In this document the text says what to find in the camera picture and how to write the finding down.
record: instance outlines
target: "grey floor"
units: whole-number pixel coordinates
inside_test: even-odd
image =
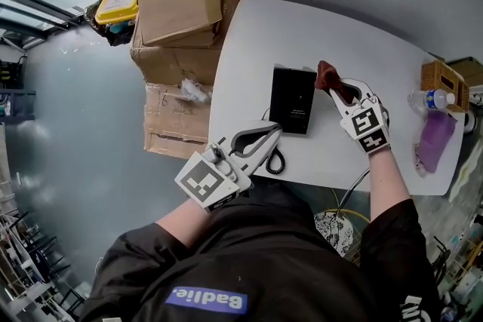
[[[37,91],[37,119],[7,131],[17,201],[58,237],[72,265],[70,284],[92,283],[99,258],[115,238],[184,200],[174,183],[184,162],[143,151],[144,81],[128,45],[111,48],[88,26],[61,33],[29,51],[25,83]],[[454,203],[446,197],[416,199],[430,256],[433,235],[451,244],[467,226],[481,166]],[[289,186],[314,212],[336,207],[328,188]],[[368,193],[354,192],[346,208],[369,217]],[[350,219],[359,230],[366,225]]]

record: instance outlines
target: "bottle cap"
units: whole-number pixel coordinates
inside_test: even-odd
[[[446,94],[446,102],[448,105],[453,105],[456,102],[456,98],[453,93]]]

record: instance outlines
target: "black jacket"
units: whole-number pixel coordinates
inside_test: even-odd
[[[81,321],[439,320],[412,200],[363,232],[361,267],[339,257],[308,210],[239,198],[191,250],[156,224],[122,235]]]

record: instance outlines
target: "cardboard box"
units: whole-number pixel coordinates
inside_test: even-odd
[[[483,84],[483,65],[477,59],[467,57],[453,60],[448,63],[448,66],[460,74],[469,87]]]
[[[143,44],[140,23],[136,23],[130,53],[146,82],[179,84],[189,77],[200,84],[212,85],[221,48],[150,48]]]
[[[180,100],[178,85],[191,78],[207,87],[214,84],[226,32],[240,0],[223,0],[223,19],[217,23],[208,47],[177,46],[169,41],[163,46],[143,44],[142,21],[137,20],[131,39],[131,58],[146,81],[144,149],[148,152],[189,158],[194,151],[203,151],[208,141],[210,106],[199,106]],[[184,43],[200,44],[193,34]]]
[[[146,84],[144,150],[178,158],[205,150],[210,106],[180,96],[178,86]]]
[[[221,20],[220,0],[138,0],[145,46],[210,32]]]

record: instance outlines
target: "blue patch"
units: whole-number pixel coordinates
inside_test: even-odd
[[[204,287],[175,287],[166,303],[219,313],[246,314],[248,297],[245,294]]]

